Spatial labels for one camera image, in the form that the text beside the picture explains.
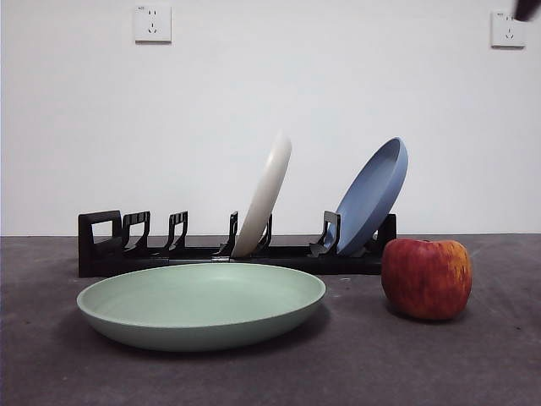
apple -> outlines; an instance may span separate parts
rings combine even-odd
[[[383,251],[381,284],[401,313],[446,320],[465,307],[472,290],[472,264],[456,241],[394,239]]]

green plate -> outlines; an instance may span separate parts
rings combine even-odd
[[[131,272],[77,297],[101,334],[140,348],[206,351],[277,336],[305,321],[325,294],[308,273],[280,266],[197,264]]]

electrical outlet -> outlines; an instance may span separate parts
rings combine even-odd
[[[135,42],[171,42],[171,6],[151,4],[134,10]]]
[[[511,13],[494,11],[492,13],[492,47],[524,48],[526,46],[525,24],[516,21]]]

plastic dish rack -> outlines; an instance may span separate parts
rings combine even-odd
[[[254,253],[243,258],[231,258],[238,230],[236,211],[229,218],[227,241],[215,247],[186,246],[187,211],[169,216],[167,242],[159,247],[148,245],[149,211],[127,214],[123,217],[120,211],[79,214],[79,277],[113,277],[158,266],[211,262],[285,266],[314,275],[380,274],[383,249],[389,241],[396,238],[396,216],[389,214],[380,225],[377,237],[373,237],[355,256],[336,254],[336,245],[340,239],[340,221],[339,214],[325,211],[323,233],[316,242],[306,245],[276,246],[271,245],[272,216],[270,216],[265,234]],[[95,242],[92,225],[100,222],[112,222],[112,235],[108,239]],[[130,244],[130,227],[141,223],[145,225],[143,235],[135,244]],[[334,225],[336,232],[331,244],[324,245],[329,224]],[[177,226],[182,227],[182,231],[175,235]]]

dark object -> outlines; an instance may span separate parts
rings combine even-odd
[[[96,242],[92,225],[112,222],[112,236]],[[129,229],[143,223],[145,231],[134,245],[129,244]],[[175,239],[176,226],[182,225],[180,236]],[[323,244],[329,225],[336,230],[330,244]],[[316,243],[303,246],[271,246],[272,216],[269,217],[265,235],[258,248],[248,257],[231,258],[238,230],[238,213],[229,217],[227,242],[219,247],[187,247],[188,212],[182,211],[169,217],[169,235],[161,247],[150,247],[150,212],[127,214],[121,221],[120,211],[79,214],[79,276],[112,277],[125,272],[157,266],[182,265],[207,262],[245,262],[286,266],[313,274],[361,273],[378,275],[381,255],[385,245],[396,238],[396,216],[390,214],[381,224],[377,238],[372,238],[358,256],[339,256],[336,246],[340,238],[340,215],[324,213],[323,233]]]
[[[541,0],[517,0],[515,6],[515,19],[519,21],[529,21],[539,5],[541,5]]]

